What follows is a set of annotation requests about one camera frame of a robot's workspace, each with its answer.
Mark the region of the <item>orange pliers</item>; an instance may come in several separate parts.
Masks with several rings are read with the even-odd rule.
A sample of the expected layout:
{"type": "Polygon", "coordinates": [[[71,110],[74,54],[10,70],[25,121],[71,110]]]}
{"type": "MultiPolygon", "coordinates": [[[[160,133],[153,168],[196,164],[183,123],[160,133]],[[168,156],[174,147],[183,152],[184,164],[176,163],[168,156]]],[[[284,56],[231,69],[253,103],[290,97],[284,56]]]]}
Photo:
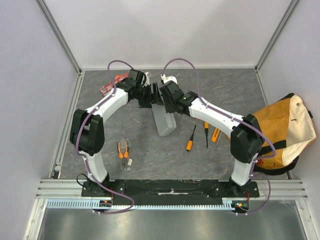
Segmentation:
{"type": "Polygon", "coordinates": [[[120,167],[123,170],[128,170],[133,160],[130,157],[130,141],[128,138],[124,138],[117,142],[117,151],[118,151],[118,158],[120,161],[120,167]]]}

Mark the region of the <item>orange handled large screwdriver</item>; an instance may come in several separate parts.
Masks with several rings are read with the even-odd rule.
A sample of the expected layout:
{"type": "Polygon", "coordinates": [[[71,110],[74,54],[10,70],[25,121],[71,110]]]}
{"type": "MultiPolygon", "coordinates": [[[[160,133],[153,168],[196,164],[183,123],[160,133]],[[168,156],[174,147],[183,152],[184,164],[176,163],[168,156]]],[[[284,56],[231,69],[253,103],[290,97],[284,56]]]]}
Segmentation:
{"type": "Polygon", "coordinates": [[[193,131],[192,131],[192,134],[191,134],[191,136],[190,136],[190,138],[189,138],[189,140],[188,140],[188,142],[187,142],[187,145],[186,145],[186,148],[185,148],[185,150],[186,150],[187,152],[190,152],[191,149],[192,149],[193,142],[194,142],[194,134],[195,134],[196,127],[197,127],[197,125],[194,126],[193,131]]]}

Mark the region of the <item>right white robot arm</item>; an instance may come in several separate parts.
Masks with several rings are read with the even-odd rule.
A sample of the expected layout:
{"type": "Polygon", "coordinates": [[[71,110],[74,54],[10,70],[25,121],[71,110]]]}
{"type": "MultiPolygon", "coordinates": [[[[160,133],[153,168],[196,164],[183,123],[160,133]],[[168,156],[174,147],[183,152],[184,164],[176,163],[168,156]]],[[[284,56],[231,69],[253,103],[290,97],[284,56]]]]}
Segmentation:
{"type": "Polygon", "coordinates": [[[235,197],[242,196],[247,191],[254,161],[264,143],[258,120],[252,114],[243,117],[228,112],[199,97],[195,92],[183,93],[173,81],[159,90],[168,113],[200,119],[230,138],[230,152],[235,162],[229,179],[229,191],[235,197]]]}

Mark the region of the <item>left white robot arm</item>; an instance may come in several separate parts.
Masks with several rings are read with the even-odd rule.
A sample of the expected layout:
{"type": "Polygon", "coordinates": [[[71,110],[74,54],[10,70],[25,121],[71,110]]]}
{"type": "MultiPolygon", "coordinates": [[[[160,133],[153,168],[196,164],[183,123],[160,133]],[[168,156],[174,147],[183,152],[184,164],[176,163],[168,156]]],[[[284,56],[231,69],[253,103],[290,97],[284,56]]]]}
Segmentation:
{"type": "Polygon", "coordinates": [[[163,104],[157,83],[130,86],[119,82],[116,89],[98,103],[85,110],[77,109],[73,113],[69,140],[75,146],[76,153],[82,156],[88,177],[95,181],[92,190],[101,197],[110,192],[110,184],[105,181],[109,174],[101,153],[105,143],[104,123],[131,100],[138,100],[140,108],[163,104]]]}

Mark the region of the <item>grey plastic tool case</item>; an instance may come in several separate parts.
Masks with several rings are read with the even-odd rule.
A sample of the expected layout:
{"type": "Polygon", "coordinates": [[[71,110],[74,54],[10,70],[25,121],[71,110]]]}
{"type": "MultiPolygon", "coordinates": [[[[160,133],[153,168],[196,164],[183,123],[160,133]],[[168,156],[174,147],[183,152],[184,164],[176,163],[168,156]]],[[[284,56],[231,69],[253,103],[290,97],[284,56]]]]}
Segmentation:
{"type": "Polygon", "coordinates": [[[167,113],[164,105],[154,104],[152,105],[152,112],[157,128],[157,132],[160,137],[168,136],[172,133],[176,127],[176,120],[173,113],[167,113]]]}

